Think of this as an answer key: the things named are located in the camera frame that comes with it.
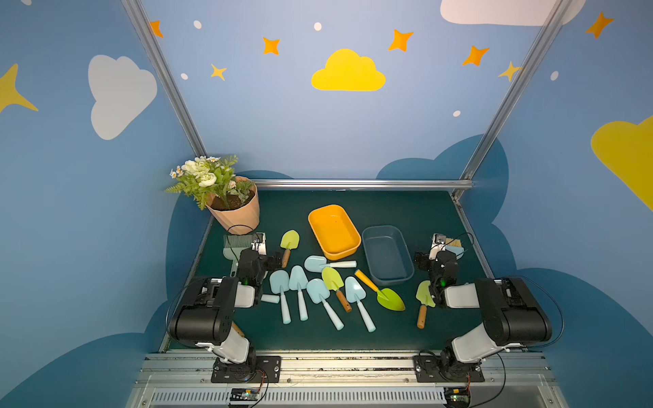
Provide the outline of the yellow storage box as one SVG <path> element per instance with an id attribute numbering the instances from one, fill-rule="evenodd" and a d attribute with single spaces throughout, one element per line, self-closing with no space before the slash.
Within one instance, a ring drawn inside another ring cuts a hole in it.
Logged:
<path id="1" fill-rule="evenodd" d="M 347 258 L 358 250 L 362 238 L 343 207 L 331 204 L 313 210 L 309 225 L 324 256 L 332 261 Z"/>

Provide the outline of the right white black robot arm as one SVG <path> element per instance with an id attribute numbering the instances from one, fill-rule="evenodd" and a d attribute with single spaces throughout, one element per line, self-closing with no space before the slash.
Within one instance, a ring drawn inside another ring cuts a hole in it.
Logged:
<path id="1" fill-rule="evenodd" d="M 440 352 L 443 371 L 470 369 L 491 355 L 550 340 L 553 328 L 531 290 L 519 277 L 457 283 L 458 255 L 438 246 L 416 252 L 414 262 L 428 273 L 427 304 L 445 309 L 479 309 L 482 322 L 451 340 Z"/>

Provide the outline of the blue-grey storage box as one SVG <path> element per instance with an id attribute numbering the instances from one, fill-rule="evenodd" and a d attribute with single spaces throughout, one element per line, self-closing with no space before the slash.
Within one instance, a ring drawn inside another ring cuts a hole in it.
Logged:
<path id="1" fill-rule="evenodd" d="M 381 287 L 400 285 L 414 275 L 413 259 L 401 231 L 392 225 L 364 229 L 362 243 L 372 281 Z"/>

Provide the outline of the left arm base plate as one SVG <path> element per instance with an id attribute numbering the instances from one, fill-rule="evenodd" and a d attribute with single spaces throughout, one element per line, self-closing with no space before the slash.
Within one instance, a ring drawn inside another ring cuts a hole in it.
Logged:
<path id="1" fill-rule="evenodd" d="M 212 384 L 245 384 L 261 382 L 278 384 L 282 368 L 280 356 L 250 356 L 244 363 L 214 362 L 210 382 Z"/>

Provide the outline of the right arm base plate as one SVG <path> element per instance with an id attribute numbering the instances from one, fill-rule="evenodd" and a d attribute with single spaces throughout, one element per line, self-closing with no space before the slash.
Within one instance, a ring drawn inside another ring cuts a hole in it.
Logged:
<path id="1" fill-rule="evenodd" d="M 485 382 L 478 364 L 449 361 L 440 356 L 414 355 L 413 366 L 419 383 L 466 383 Z"/>

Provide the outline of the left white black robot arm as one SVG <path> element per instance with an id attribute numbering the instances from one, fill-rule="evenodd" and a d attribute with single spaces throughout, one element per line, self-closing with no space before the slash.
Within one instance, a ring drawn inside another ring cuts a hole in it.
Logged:
<path id="1" fill-rule="evenodd" d="M 279 253 L 268 256 L 242 250 L 233 276 L 195 280 L 180 292 L 178 304 L 166 318 L 168 336 L 187 347 L 206 349 L 223 364 L 247 365 L 255 352 L 236 328 L 235 312 L 265 301 L 265 278 L 281 266 Z"/>

